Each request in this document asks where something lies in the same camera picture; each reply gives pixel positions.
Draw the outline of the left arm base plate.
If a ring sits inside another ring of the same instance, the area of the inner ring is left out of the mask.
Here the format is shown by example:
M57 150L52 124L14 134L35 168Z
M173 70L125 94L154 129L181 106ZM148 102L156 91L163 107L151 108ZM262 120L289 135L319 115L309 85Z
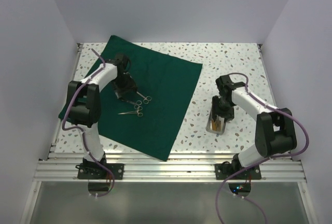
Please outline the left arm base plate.
M100 167L94 162L81 163L75 166L78 169L77 178L78 179L106 179L111 171L113 174L113 179L122 180L124 173L124 164L122 163L106 163L103 167Z

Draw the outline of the steel scissors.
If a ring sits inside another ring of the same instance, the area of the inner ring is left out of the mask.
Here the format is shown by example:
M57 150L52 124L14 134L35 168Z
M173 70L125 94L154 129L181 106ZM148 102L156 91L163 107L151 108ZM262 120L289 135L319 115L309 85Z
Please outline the steel scissors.
M144 96L143 94L141 94L138 91L136 91L136 94L139 95L143 99L144 104L148 104L152 100L151 96Z
M124 100L124 102L133 105L135 109L142 108L142 107L141 107L141 105L142 105L142 101L136 101L136 102L133 102L133 101L129 101L129 100Z

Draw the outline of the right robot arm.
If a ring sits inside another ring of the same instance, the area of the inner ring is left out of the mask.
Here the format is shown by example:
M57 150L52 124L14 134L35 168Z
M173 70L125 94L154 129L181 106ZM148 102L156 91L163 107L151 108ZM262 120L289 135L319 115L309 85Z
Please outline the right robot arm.
M231 162L223 163L220 168L223 174L244 178L250 172L249 166L297 147L292 112L270 105L246 87L225 88L219 96L212 97L209 130L223 133L226 123L234 119L236 106L255 120L254 144L234 155Z

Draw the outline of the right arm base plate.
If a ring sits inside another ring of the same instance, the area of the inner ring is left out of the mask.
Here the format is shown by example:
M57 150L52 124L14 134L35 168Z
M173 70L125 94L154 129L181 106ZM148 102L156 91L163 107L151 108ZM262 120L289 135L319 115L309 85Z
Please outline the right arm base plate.
M233 165L232 163L226 161L223 163L216 163L214 164L215 168L215 176L217 180L224 180L227 177L231 176L234 173L237 173L242 169L239 165ZM260 180L262 179L260 167L259 165L246 169L244 172L238 173L231 179L238 179L238 180L246 180L246 179L253 179L253 180Z

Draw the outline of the stainless steel tray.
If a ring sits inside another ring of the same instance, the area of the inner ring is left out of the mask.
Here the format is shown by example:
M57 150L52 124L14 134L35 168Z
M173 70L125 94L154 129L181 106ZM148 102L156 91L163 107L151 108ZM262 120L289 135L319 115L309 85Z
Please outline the stainless steel tray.
M223 122L223 128L220 132L217 130L217 124L213 123L211 115L209 116L208 121L207 121L207 125L206 125L206 128L205 128L206 131L210 132L210 133L213 133L213 134L222 135L225 131L226 123L224 122L224 119L222 117L219 117L219 119L220 119L220 121Z

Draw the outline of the steel hemostat forceps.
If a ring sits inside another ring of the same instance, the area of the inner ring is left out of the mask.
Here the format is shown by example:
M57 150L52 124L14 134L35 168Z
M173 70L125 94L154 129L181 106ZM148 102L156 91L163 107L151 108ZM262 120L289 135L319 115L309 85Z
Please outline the steel hemostat forceps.
M136 115L138 117L142 117L143 116L142 110L143 110L142 106L138 106L133 111L122 112L119 113L119 115Z

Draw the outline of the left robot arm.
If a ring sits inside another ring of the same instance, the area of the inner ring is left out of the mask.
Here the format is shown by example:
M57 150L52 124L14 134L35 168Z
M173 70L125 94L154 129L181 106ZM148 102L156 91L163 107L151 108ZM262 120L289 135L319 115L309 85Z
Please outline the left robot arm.
M136 92L137 85L129 73L129 64L128 61L104 62L86 78L70 81L67 87L61 128L80 132L85 155L78 169L98 179L111 174L98 131L102 113L101 92L111 85L117 99L122 101L126 93Z

